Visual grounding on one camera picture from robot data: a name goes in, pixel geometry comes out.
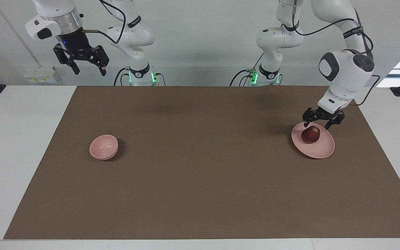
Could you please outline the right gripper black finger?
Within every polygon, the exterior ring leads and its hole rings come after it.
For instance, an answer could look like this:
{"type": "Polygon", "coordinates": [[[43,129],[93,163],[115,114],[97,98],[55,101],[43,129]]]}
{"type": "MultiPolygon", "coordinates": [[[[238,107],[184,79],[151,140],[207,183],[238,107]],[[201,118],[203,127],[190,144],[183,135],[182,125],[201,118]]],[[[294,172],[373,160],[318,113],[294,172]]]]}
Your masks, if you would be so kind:
{"type": "Polygon", "coordinates": [[[69,66],[76,75],[80,73],[80,69],[75,62],[73,54],[71,54],[70,57],[67,57],[65,50],[62,48],[61,45],[55,45],[53,51],[57,56],[57,59],[59,60],[60,64],[69,66]]]}
{"type": "Polygon", "coordinates": [[[109,61],[109,57],[101,45],[90,48],[89,62],[99,69],[102,76],[106,76],[106,67],[109,61]]]}

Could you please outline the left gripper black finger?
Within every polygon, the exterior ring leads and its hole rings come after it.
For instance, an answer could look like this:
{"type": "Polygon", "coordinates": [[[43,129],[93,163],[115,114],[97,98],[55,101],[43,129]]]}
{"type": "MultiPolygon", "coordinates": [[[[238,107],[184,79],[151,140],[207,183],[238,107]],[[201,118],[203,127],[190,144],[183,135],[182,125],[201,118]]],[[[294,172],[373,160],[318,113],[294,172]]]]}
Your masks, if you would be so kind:
{"type": "Polygon", "coordinates": [[[344,118],[345,118],[344,113],[338,113],[335,117],[329,118],[325,125],[325,129],[328,130],[333,125],[339,125],[344,118]]]}
{"type": "Polygon", "coordinates": [[[305,128],[308,127],[311,122],[320,120],[320,109],[307,109],[302,115],[302,120],[305,128]]]}

